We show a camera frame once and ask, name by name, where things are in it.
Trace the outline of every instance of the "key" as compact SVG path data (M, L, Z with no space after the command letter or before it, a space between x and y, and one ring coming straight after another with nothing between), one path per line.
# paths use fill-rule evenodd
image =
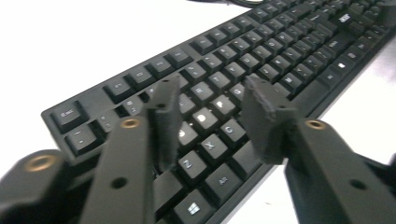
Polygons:
M171 171L166 171L153 182L154 211L157 217L175 203L183 195L184 186Z
M195 151L187 153L177 163L181 168L179 169L180 174L190 186L196 184L206 175L207 166Z
M219 120L206 107L203 107L192 114L192 123L200 135L207 135L215 130Z
M196 224L205 223L215 213L215 209L195 189L174 208L174 213L180 223Z
M262 162L256 156L250 141L235 152L230 160L230 166L243 180L247 180L261 164Z
M201 155L211 165L219 164L229 153L227 146L213 133L200 146Z
M230 119L219 129L220 138L231 149L236 149L246 138L245 130L234 119Z
M186 121L183 121L178 132L178 141L181 144L178 150L186 153L186 150L189 150L198 140L198 133Z
M238 176L222 164L205 180L204 190L217 206L222 206L241 185Z
M79 102L59 105L53 110L51 116L61 133L67 133L87 120Z
M81 125L66 136L66 141L76 156L99 146L99 140L88 125Z

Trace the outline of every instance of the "keyboard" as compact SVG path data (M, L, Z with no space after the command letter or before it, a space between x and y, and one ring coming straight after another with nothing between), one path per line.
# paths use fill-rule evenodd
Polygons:
M246 76L265 79L317 118L394 35L379 1L267 1L42 113L72 165L59 223L78 220L106 137L138 115L156 83L180 79L177 168L154 170L159 223L220 223L272 168L241 120Z

